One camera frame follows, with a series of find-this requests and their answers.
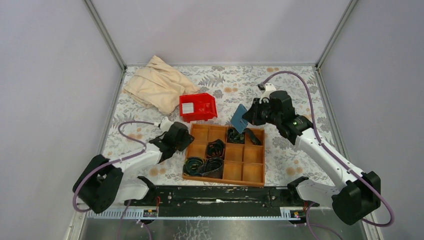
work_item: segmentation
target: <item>gray wall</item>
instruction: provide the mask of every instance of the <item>gray wall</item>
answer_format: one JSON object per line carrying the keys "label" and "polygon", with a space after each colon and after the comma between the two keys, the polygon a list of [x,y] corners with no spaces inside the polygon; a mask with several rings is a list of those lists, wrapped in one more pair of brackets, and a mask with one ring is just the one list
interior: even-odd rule
{"label": "gray wall", "polygon": [[349,0],[93,0],[127,64],[315,63]]}
{"label": "gray wall", "polygon": [[120,70],[82,0],[0,4],[0,239],[59,240]]}
{"label": "gray wall", "polygon": [[[422,239],[424,1],[361,0],[322,74],[351,161],[382,180],[385,240]],[[388,220],[382,206],[379,222]]]}

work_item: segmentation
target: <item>red plastic bin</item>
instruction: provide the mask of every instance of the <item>red plastic bin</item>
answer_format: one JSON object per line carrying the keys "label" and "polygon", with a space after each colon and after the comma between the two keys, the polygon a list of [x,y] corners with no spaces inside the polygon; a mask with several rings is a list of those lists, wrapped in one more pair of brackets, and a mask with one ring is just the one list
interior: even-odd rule
{"label": "red plastic bin", "polygon": [[[183,113],[183,104],[193,103],[194,112]],[[209,120],[218,117],[215,97],[208,93],[199,93],[179,96],[179,115],[184,122]]]}

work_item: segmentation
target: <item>wooden tray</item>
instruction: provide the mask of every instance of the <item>wooden tray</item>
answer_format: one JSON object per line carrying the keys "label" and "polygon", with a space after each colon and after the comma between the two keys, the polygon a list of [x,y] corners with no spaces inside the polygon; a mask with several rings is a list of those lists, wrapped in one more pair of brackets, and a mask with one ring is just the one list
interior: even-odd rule
{"label": "wooden tray", "polygon": [[221,178],[182,175],[183,179],[221,184],[263,187],[265,183],[265,131],[250,128],[262,145],[254,145],[245,135],[244,144],[227,142],[228,126],[192,124],[194,141],[188,146],[185,157],[206,158],[209,142],[221,139],[225,142],[224,169]]}

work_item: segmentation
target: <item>beige cloth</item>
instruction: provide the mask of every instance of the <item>beige cloth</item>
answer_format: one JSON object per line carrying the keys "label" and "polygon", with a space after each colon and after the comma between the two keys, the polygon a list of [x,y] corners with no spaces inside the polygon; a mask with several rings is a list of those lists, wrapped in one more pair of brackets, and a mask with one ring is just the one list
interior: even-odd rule
{"label": "beige cloth", "polygon": [[181,95],[199,91],[186,76],[157,56],[138,69],[123,89],[137,103],[146,108],[155,106],[164,115],[175,110]]}

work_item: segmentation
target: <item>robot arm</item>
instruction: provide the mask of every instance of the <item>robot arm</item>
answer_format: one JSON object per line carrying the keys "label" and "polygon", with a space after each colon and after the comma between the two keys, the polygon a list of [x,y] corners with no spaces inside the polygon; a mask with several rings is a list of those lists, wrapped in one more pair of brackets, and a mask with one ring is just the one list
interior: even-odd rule
{"label": "robot arm", "polygon": [[330,148],[337,157],[351,167],[351,170],[361,173],[362,178],[380,193],[379,176],[372,171],[364,173],[321,136],[318,141],[313,124],[306,117],[295,113],[292,99],[286,91],[276,90],[270,83],[263,87],[262,96],[253,100],[251,108],[242,115],[242,118],[256,126],[266,123],[275,125],[280,135],[306,152],[328,174],[335,185],[320,184],[307,177],[301,177],[289,183],[288,187],[305,201],[332,208],[348,225],[356,223],[379,208],[381,202],[377,196],[325,151],[322,144]]}
{"label": "robot arm", "polygon": [[[187,126],[181,122],[171,122],[165,117],[158,127],[163,134],[146,143],[143,154],[139,154],[140,150],[136,150],[122,155],[120,159],[128,160],[114,161],[115,163],[98,170],[83,183],[78,197],[93,212],[101,213],[113,203],[143,199],[153,184],[145,177],[138,177],[138,172],[147,166],[171,158],[176,151],[183,151],[194,140],[194,137],[189,134]],[[96,168],[110,162],[110,159],[101,154],[93,157],[74,184],[72,191],[75,193],[83,179]]]}

